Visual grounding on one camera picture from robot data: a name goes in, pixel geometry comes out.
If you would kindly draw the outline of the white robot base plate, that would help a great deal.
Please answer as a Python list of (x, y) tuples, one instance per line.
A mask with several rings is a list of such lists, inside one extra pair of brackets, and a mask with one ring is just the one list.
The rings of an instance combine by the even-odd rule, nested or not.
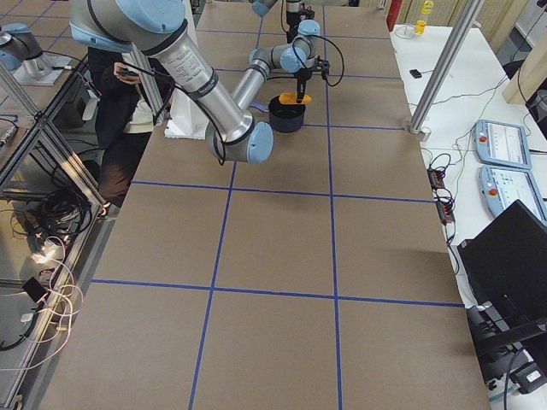
[(195, 122), (182, 116), (175, 116), (168, 120), (164, 131), (166, 138), (204, 140), (208, 127), (207, 121)]

